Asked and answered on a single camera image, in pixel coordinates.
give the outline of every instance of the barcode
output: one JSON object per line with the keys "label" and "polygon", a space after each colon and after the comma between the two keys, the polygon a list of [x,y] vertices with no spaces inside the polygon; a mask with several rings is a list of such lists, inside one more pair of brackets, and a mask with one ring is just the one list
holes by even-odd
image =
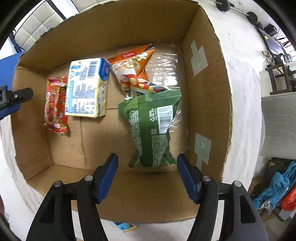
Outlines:
{"label": "barcode", "polygon": [[173,120],[173,106],[162,106],[156,108],[159,134],[165,134],[170,127],[170,123]]}
{"label": "barcode", "polygon": [[87,78],[93,78],[96,74],[96,66],[98,65],[97,61],[91,61],[89,63],[89,71],[87,73]]}

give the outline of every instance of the open cardboard box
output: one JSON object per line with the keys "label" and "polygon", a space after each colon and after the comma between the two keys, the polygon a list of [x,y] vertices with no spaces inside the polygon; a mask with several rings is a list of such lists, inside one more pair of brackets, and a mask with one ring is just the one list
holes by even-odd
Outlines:
{"label": "open cardboard box", "polygon": [[[191,61],[198,56],[192,52],[193,41],[197,49],[203,47],[207,59],[207,67],[196,75]],[[13,90],[31,87],[34,97],[12,114],[11,121],[16,161],[30,186],[46,194],[56,180],[79,181],[114,152],[120,163],[107,199],[98,205],[101,218],[166,222],[196,215],[198,206],[188,198],[175,165],[160,169],[127,166],[135,145],[128,123],[118,117],[123,95],[114,75],[110,74],[108,82],[106,116],[68,117],[70,137],[42,126],[47,78],[67,75],[73,60],[106,59],[121,48],[149,43],[176,45],[179,69],[185,67],[179,76],[184,78],[182,99],[189,110],[188,158],[197,164],[196,133],[209,138],[210,157],[202,171],[220,180],[232,133],[231,90],[219,40],[205,11],[187,0],[122,0],[99,4],[69,18],[45,33],[20,58]],[[182,151],[182,136],[171,135],[174,157]]]}

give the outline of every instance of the tile floor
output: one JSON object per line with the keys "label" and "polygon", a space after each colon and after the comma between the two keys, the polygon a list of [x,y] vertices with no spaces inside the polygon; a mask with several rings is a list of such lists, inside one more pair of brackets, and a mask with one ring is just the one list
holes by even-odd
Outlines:
{"label": "tile floor", "polygon": [[[227,57],[235,56],[249,62],[258,75],[261,73],[261,94],[269,93],[269,85],[265,72],[266,61],[261,50],[265,45],[245,16],[233,13],[220,12],[214,7],[211,1],[199,1],[204,7],[211,20],[218,38],[220,39],[222,51]],[[30,224],[34,217],[32,212],[24,203],[19,191],[12,179],[11,172],[6,165],[3,152],[0,152],[0,193],[5,204],[6,213],[9,215],[11,230],[21,239],[25,240]],[[219,238],[219,226],[221,225],[222,213],[217,216],[217,227],[215,228],[212,240]],[[140,225],[136,230],[122,233],[112,222],[102,220],[106,234],[110,240],[186,240],[194,220],[166,224]]]}

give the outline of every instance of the metal screw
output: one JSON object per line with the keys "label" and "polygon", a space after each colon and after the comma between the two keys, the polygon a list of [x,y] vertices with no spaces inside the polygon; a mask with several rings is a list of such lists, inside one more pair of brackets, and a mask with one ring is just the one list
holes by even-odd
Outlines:
{"label": "metal screw", "polygon": [[211,180],[211,178],[209,176],[203,176],[202,179],[205,181],[205,182],[209,182]]}
{"label": "metal screw", "polygon": [[242,186],[242,183],[239,182],[239,181],[235,181],[235,182],[234,182],[234,185],[235,185],[236,187],[241,187],[241,186]]}
{"label": "metal screw", "polygon": [[92,175],[87,175],[84,180],[85,181],[91,181],[93,179]]}
{"label": "metal screw", "polygon": [[61,186],[62,185],[62,182],[61,181],[56,181],[55,183],[54,183],[54,186],[57,188],[57,187],[59,187],[59,186]]}

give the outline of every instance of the red logo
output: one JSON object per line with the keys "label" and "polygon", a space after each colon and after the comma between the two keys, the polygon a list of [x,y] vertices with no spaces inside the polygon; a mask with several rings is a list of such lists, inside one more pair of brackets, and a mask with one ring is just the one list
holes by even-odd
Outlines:
{"label": "red logo", "polygon": [[128,58],[128,57],[132,57],[132,56],[135,56],[136,53],[135,52],[127,52],[127,53],[124,53],[123,55],[121,55],[123,58]]}

